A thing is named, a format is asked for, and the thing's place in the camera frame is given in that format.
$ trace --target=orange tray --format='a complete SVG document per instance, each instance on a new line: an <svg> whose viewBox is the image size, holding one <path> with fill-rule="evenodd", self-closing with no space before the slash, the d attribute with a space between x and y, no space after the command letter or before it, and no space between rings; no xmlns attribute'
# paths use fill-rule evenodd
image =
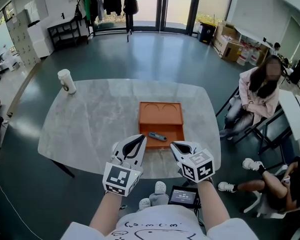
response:
<svg viewBox="0 0 300 240"><path fill-rule="evenodd" d="M139 131L147 137L148 149L168 149L173 141L184 141L181 103L140 102ZM150 132L167 137L167 141L149 137Z"/></svg>

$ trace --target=black shorts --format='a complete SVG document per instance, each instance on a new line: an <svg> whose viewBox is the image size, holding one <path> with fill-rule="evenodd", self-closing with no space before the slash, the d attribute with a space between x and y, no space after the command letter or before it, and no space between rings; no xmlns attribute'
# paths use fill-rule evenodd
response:
<svg viewBox="0 0 300 240"><path fill-rule="evenodd" d="M276 175L276 177L281 181L283 179L284 174ZM270 190L265 187L264 192L266 193L267 201L269 206L275 210L281 210L285 208L286 198L278 198L274 194L270 192Z"/></svg>

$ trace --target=glass door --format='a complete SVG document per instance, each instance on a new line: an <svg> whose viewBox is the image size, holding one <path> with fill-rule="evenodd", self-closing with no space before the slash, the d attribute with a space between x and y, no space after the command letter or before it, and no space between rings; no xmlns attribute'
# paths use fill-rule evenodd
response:
<svg viewBox="0 0 300 240"><path fill-rule="evenodd" d="M139 12L133 15L133 30L187 34L194 0L137 0Z"/></svg>
<svg viewBox="0 0 300 240"><path fill-rule="evenodd" d="M163 0L161 31L187 34L193 0Z"/></svg>

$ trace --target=sneaker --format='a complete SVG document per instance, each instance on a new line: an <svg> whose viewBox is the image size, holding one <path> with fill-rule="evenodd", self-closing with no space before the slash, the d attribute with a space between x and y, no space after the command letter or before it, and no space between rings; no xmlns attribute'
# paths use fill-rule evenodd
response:
<svg viewBox="0 0 300 240"><path fill-rule="evenodd" d="M159 182L157 181L155 184L155 189L154 189L154 193L156 194L165 194L166 192L166 184L164 182Z"/></svg>
<svg viewBox="0 0 300 240"><path fill-rule="evenodd" d="M230 183L224 182L224 181L220 182L218 185L218 189L220 191L228 191L228 192L234 193L235 191L233 191L233 188L234 188L233 184L230 184Z"/></svg>
<svg viewBox="0 0 300 240"><path fill-rule="evenodd" d="M251 158L246 158L243 162L242 162L242 167L246 170L259 170L259 166L263 166L263 163L260 161L253 161Z"/></svg>
<svg viewBox="0 0 300 240"><path fill-rule="evenodd" d="M144 210L145 208L151 207L151 201L148 198L144 198L139 202L139 210Z"/></svg>

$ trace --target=hand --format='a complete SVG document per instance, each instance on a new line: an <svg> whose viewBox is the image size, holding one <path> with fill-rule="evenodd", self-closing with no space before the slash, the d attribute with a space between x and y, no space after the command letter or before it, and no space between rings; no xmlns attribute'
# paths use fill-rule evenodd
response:
<svg viewBox="0 0 300 240"><path fill-rule="evenodd" d="M290 178L290 176L288 176L288 177L285 177L285 178L283 178L282 179L282 181L281 181L281 183L282 183L282 185L284 185L287 189L290 189L290 179L289 179L289 182L284 182L284 179L286 179L286 178Z"/></svg>

